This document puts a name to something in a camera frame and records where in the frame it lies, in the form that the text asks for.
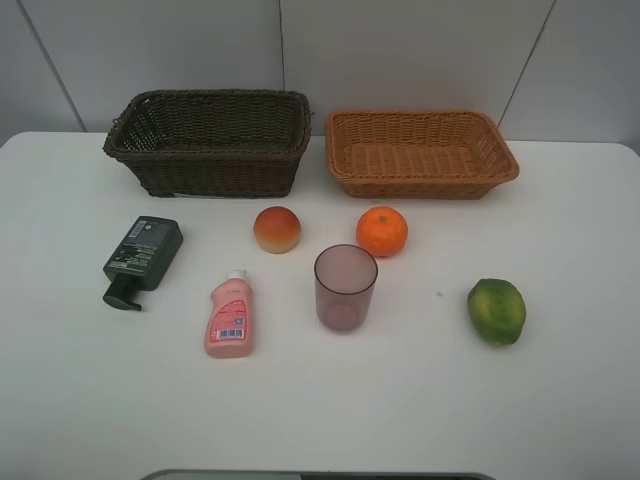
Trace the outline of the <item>pink translucent plastic cup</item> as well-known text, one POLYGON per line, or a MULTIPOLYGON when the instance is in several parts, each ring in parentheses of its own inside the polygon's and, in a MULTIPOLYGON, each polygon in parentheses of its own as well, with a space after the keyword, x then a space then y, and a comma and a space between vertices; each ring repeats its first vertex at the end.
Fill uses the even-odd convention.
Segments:
POLYGON ((365 321, 379 267, 363 248, 337 244, 323 250, 314 262, 316 314, 335 332, 351 332, 365 321))

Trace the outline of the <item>red yellow peach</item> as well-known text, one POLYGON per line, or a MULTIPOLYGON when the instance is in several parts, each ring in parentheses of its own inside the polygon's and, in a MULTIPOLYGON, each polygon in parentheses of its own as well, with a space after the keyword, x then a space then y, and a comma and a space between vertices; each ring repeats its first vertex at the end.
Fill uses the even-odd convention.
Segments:
POLYGON ((288 208, 264 209, 254 221, 253 233, 258 245, 271 254, 284 254, 294 249, 302 232, 298 217, 288 208))

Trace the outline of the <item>orange mandarin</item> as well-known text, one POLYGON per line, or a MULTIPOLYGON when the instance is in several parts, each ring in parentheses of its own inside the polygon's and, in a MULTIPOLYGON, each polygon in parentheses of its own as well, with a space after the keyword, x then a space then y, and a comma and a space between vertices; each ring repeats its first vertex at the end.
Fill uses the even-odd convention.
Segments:
POLYGON ((374 257, 398 254, 408 239, 409 227, 404 216, 389 206, 373 207, 364 212, 356 226, 356 241, 374 257))

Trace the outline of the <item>dark green pump bottle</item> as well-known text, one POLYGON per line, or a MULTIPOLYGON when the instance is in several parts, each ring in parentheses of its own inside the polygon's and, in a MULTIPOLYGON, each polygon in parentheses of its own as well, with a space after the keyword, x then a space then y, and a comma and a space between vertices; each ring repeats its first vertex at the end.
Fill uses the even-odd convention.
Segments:
POLYGON ((160 285, 182 242, 175 220, 138 217, 103 267, 110 281, 103 301, 115 309, 141 311, 136 295, 160 285))

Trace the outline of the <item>green lime fruit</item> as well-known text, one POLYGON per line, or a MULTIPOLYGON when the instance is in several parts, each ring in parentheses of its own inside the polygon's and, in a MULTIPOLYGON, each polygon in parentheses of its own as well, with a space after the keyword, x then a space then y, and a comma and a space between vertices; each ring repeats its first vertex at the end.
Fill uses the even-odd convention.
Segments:
POLYGON ((481 279, 467 296, 467 310, 478 335, 493 346, 515 344, 526 321, 519 290, 503 279, 481 279))

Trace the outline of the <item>light orange wicker basket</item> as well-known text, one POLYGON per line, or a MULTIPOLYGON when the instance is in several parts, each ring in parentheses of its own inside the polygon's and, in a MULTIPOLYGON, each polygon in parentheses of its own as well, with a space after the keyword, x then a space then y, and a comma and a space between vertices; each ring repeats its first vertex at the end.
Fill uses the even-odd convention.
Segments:
POLYGON ((329 115, 327 166, 356 198, 479 199, 519 165, 483 113, 344 110, 329 115))

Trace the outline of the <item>pink lotion bottle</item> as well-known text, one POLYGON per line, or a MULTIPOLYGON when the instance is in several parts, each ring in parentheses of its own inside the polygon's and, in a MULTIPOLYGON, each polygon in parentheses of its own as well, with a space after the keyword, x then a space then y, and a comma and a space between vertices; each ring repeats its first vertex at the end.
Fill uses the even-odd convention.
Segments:
POLYGON ((253 289, 246 270, 233 270, 211 295, 205 352, 216 359, 242 358, 254 350, 253 289))

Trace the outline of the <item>dark brown wicker basket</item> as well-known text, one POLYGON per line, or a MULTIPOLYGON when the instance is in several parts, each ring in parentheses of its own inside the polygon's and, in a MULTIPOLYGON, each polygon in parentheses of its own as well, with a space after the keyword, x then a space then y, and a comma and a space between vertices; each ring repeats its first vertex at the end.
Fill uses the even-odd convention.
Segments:
POLYGON ((294 91, 152 90, 114 120, 104 153, 153 197, 282 198, 311 137, 294 91))

